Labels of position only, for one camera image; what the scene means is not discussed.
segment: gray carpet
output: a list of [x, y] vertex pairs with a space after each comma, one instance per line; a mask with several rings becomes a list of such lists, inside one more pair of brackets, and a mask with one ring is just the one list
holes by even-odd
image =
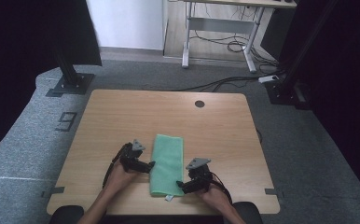
[[[46, 97], [61, 77], [59, 69], [40, 75], [36, 91], [0, 143], [0, 223], [48, 223], [49, 191], [62, 169], [90, 92], [94, 89], [177, 90], [225, 77], [247, 76], [244, 68], [177, 63], [104, 61], [77, 66], [96, 75], [86, 95]], [[258, 82], [224, 85], [219, 91], [244, 93], [262, 134], [281, 212], [264, 223], [360, 223], [360, 182], [311, 111], [271, 105]], [[69, 132], [63, 112], [76, 112]]]

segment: folded cloth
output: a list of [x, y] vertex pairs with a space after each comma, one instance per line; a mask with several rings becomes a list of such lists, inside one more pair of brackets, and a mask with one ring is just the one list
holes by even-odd
[[183, 138], [157, 134], [150, 172], [150, 194], [183, 196], [176, 181], [183, 181]]

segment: wooden table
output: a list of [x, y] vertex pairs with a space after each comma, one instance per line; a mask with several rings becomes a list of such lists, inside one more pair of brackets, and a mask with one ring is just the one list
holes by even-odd
[[[197, 101], [203, 101], [204, 107], [196, 107]], [[233, 202], [253, 202], [262, 214], [279, 212], [276, 195], [265, 193], [273, 185], [244, 95], [96, 90], [56, 184], [64, 192], [52, 194], [48, 213], [69, 204], [87, 210], [119, 149], [137, 138], [146, 147], [140, 160], [148, 162], [158, 133], [184, 138], [184, 167], [195, 157], [211, 159], [210, 170], [224, 182]], [[184, 181], [189, 181], [187, 170]], [[121, 191], [107, 214], [213, 215], [215, 211], [194, 194], [171, 202], [151, 197], [149, 175], [141, 174]]]
[[[251, 73], [256, 72], [256, 67], [253, 62], [250, 50], [256, 38], [256, 32], [261, 22], [262, 14], [265, 7], [279, 7], [279, 8], [295, 8], [297, 4], [292, 0], [291, 3], [274, 0], [183, 0], [187, 2], [186, 11], [186, 41], [183, 46], [183, 61], [182, 67], [188, 68], [189, 59], [189, 31], [210, 31], [222, 33], [235, 33], [248, 35], [247, 46], [243, 47], [244, 57]], [[218, 20], [210, 18], [196, 18], [191, 15], [192, 4], [208, 3], [208, 4], [221, 4], [221, 5], [236, 5], [236, 6], [249, 6], [257, 7], [256, 19], [254, 21], [234, 21], [234, 20]]]

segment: person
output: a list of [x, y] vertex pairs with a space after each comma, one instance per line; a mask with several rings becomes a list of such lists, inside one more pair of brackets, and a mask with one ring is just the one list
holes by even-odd
[[[91, 224], [91, 223], [99, 223], [102, 217], [105, 215], [106, 208], [113, 200], [113, 198], [118, 194], [122, 189], [125, 189], [132, 180], [138, 176], [140, 173], [135, 172], [133, 170], [129, 170], [125, 172], [122, 164], [119, 161], [116, 161], [113, 167], [113, 170], [110, 176], [107, 179], [106, 185], [101, 190], [101, 192], [96, 197], [95, 201], [91, 205], [91, 207], [82, 215], [82, 217], [77, 222], [78, 224]], [[227, 195], [216, 185], [211, 184], [209, 190], [204, 191], [200, 190], [195, 192], [203, 201], [207, 203], [207, 205], [211, 206], [213, 209], [218, 211], [225, 218], [225, 223], [231, 224], [244, 224], [246, 223], [245, 217], [251, 217], [257, 222], [253, 223], [262, 223], [261, 217], [259, 213], [254, 212], [252, 215], [247, 213], [242, 213], [241, 215], [238, 213], [236, 206], [231, 204], [228, 200]], [[243, 210], [256, 210], [256, 207], [252, 203], [238, 203], [239, 209]]]

